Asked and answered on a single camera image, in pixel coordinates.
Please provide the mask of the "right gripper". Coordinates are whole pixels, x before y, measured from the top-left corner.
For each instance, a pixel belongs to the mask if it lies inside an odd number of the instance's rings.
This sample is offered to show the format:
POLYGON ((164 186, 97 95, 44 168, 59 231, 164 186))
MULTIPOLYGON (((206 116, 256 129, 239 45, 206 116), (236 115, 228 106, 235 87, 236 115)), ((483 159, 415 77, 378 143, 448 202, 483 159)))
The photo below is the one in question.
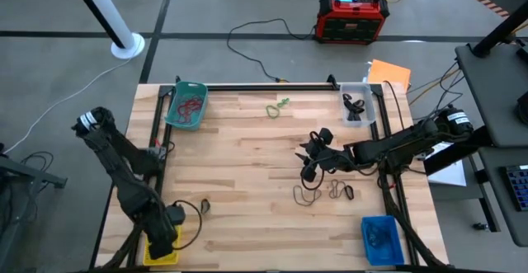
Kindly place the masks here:
POLYGON ((347 148, 336 150, 329 145, 333 140, 333 134, 327 128, 321 128, 319 132, 311 131, 309 141, 299 146, 305 150, 305 154, 295 153, 301 159, 303 168, 300 176, 303 181, 313 182, 319 167, 322 171, 334 173, 336 171, 351 172, 353 167, 351 151, 347 148))

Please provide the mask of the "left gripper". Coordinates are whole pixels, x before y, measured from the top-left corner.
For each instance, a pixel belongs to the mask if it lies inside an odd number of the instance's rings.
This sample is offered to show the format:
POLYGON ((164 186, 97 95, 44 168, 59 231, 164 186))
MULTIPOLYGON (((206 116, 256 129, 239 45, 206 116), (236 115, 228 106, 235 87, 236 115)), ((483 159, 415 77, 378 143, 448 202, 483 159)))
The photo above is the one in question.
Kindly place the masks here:
POLYGON ((186 219, 180 205, 169 205, 162 211, 154 209, 146 218, 144 231, 148 236, 148 253, 157 260, 173 252, 172 244, 178 239, 176 226, 186 219))

